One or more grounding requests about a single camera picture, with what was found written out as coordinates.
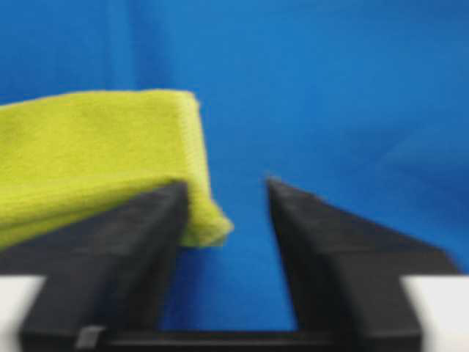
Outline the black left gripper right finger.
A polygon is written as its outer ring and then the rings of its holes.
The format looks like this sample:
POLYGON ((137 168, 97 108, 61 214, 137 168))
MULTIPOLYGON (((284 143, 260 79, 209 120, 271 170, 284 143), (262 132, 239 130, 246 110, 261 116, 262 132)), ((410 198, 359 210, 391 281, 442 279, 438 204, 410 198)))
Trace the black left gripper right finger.
POLYGON ((468 349, 468 275, 443 249, 279 180, 267 194, 301 331, 343 351, 468 349))

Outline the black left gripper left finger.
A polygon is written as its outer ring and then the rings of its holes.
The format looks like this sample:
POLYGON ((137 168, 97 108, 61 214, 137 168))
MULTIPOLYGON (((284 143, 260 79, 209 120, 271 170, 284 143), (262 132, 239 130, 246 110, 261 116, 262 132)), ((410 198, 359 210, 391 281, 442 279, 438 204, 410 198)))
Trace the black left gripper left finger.
POLYGON ((188 190, 175 182, 1 253, 1 349, 78 351, 105 331, 153 330, 188 190))

